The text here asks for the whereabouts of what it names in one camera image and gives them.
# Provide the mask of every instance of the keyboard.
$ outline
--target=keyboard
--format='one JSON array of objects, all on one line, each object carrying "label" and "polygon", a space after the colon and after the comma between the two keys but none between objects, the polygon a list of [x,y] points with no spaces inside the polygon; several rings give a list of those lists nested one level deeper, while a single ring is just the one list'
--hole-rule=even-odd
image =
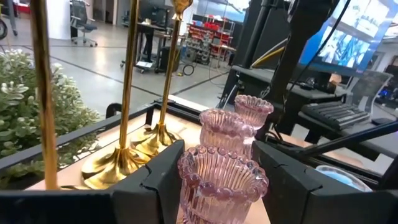
[{"label": "keyboard", "polygon": [[340,101],[304,105],[302,112],[338,130],[345,129],[370,118],[369,113]]}]

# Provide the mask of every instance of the potted plant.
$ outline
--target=potted plant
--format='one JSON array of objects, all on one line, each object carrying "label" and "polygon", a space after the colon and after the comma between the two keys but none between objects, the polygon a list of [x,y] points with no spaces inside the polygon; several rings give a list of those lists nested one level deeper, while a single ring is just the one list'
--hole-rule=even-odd
[{"label": "potted plant", "polygon": [[[52,65],[52,97],[55,132],[67,134],[95,123],[99,114],[87,108],[72,78],[62,74],[60,64]],[[21,50],[0,53],[0,158],[40,144],[39,104],[36,74],[30,55]],[[96,134],[76,139],[58,149],[60,167],[75,162],[89,150]],[[24,189],[42,178],[42,157],[16,164],[0,176],[0,189]]]}]

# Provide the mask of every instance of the wheel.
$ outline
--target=wheel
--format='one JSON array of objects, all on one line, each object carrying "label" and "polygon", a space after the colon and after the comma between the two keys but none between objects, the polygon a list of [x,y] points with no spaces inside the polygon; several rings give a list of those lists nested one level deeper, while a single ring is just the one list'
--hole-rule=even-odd
[{"label": "wheel", "polygon": [[0,40],[7,37],[8,28],[4,21],[0,19]]}]

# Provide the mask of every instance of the floor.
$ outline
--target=floor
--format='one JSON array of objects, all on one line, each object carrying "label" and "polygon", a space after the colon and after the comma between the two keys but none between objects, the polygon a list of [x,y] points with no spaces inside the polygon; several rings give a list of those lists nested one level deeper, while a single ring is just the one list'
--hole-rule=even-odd
[{"label": "floor", "polygon": [[[106,107],[110,103],[120,103],[122,100],[124,69],[119,65],[126,55],[127,29],[106,24],[97,25],[98,30],[87,35],[98,42],[97,47],[85,47],[82,43],[75,45],[69,40],[50,40],[50,55],[53,63],[58,62],[64,66],[64,74],[75,79],[85,104],[97,110],[104,118]],[[12,48],[32,52],[29,21],[18,19],[17,31],[19,33],[17,37],[9,31],[8,43]],[[0,41],[3,47],[8,43],[6,39]],[[222,65],[216,69],[215,65],[216,62],[210,67],[198,65],[194,74],[190,76],[174,75],[170,94],[210,108],[216,106],[227,78],[223,73],[227,72],[228,68]],[[131,110],[160,98],[163,94],[164,80],[164,74],[154,72],[141,74],[135,69],[132,79]],[[377,117],[392,117],[390,113],[380,108],[376,108],[374,113]],[[304,139],[307,133],[307,129],[296,125],[293,136]],[[339,153],[355,157],[361,160],[367,169],[379,173],[384,173],[392,162],[391,158],[383,155],[373,162],[347,149],[340,149]]]}]

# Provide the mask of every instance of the pink glass candle holder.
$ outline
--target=pink glass candle holder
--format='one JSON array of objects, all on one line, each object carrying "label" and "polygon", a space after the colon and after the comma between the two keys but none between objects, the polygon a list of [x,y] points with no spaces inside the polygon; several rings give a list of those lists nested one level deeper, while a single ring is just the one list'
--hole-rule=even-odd
[{"label": "pink glass candle holder", "polygon": [[256,162],[218,147],[190,148],[178,161],[178,170],[184,223],[243,223],[269,185]]},{"label": "pink glass candle holder", "polygon": [[200,144],[204,146],[223,147],[242,154],[244,138],[254,136],[252,126],[234,112],[206,110],[199,118],[202,124]]},{"label": "pink glass candle holder", "polygon": [[[238,95],[235,97],[235,112],[257,131],[264,125],[268,115],[274,112],[274,107],[266,100],[255,96]],[[252,156],[253,140],[254,138],[245,138],[243,143],[243,154],[248,158]]]}]

